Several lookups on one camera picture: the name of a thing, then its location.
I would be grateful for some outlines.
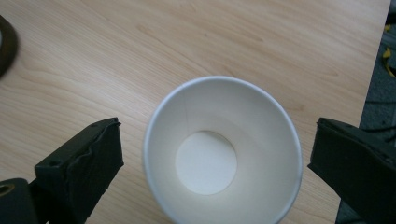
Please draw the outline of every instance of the white paper cup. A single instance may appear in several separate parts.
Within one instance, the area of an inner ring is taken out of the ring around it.
[[[176,223],[277,223],[302,180],[285,110],[232,77],[201,77],[172,91],[151,118],[143,156],[151,191]]]

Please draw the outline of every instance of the screw hole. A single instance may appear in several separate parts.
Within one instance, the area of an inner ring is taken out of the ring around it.
[[[62,162],[61,161],[50,161],[49,162],[49,166],[59,166]]]
[[[0,186],[0,197],[10,193],[14,189],[15,189],[15,185],[13,185],[13,184],[1,185]]]

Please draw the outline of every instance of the cup rim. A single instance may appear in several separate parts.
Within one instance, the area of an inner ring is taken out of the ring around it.
[[[145,132],[145,136],[144,136],[144,142],[143,142],[143,169],[145,172],[145,176],[146,176],[150,191],[154,195],[155,201],[160,205],[161,209],[165,212],[165,214],[168,215],[174,222],[180,223],[180,220],[177,217],[177,214],[174,214],[174,212],[171,211],[166,206],[166,202],[164,201],[163,197],[159,194],[158,187],[155,186],[154,180],[152,179],[150,165],[149,165],[149,155],[148,155],[148,153],[149,153],[149,150],[148,150],[149,137],[150,137],[150,133],[152,132],[153,126],[154,126],[158,116],[162,112],[163,108],[176,94],[183,91],[185,88],[188,88],[189,86],[196,85],[196,84],[199,84],[199,83],[205,82],[205,81],[211,81],[211,80],[231,81],[233,83],[238,83],[238,84],[244,85],[244,86],[260,93],[263,97],[268,99],[279,110],[279,112],[282,114],[283,118],[285,119],[285,121],[288,124],[288,127],[291,130],[293,142],[295,143],[295,146],[296,146],[295,149],[297,150],[297,154],[298,154],[298,160],[297,160],[297,162],[298,162],[297,175],[298,176],[297,176],[297,181],[294,184],[293,191],[290,195],[290,199],[288,200],[287,203],[285,203],[284,209],[282,211],[279,211],[279,213],[278,213],[278,217],[276,218],[276,222],[275,222],[275,223],[277,223],[283,217],[285,217],[285,215],[291,209],[292,205],[294,204],[295,200],[297,199],[297,195],[298,195],[298,192],[300,190],[301,183],[303,180],[303,155],[302,155],[302,149],[301,149],[299,136],[297,134],[297,130],[296,130],[295,126],[293,125],[289,115],[287,114],[285,109],[280,105],[280,103],[272,95],[270,95],[268,92],[262,90],[261,88],[253,85],[252,83],[247,82],[242,79],[239,79],[239,78],[226,77],[226,76],[198,77],[198,78],[189,80],[189,81],[179,85],[174,90],[172,90],[169,94],[167,94],[165,96],[165,98],[163,98],[163,100],[159,103],[159,105],[156,107],[154,113],[152,114],[152,116],[149,120],[147,129]]]

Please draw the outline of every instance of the cup bottom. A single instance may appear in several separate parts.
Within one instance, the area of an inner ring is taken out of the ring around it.
[[[177,151],[177,176],[187,189],[197,194],[223,191],[233,181],[236,168],[233,145],[218,133],[193,133]]]

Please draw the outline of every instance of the wood grain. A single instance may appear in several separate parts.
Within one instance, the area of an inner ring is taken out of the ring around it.
[[[389,0],[2,0],[20,51],[0,77],[0,179],[33,167],[100,119],[118,117],[125,166],[88,223],[171,223],[142,169],[161,99],[196,77],[242,78],[297,127],[304,167],[319,117],[358,125]],[[334,223],[338,196],[304,168],[282,223]]]

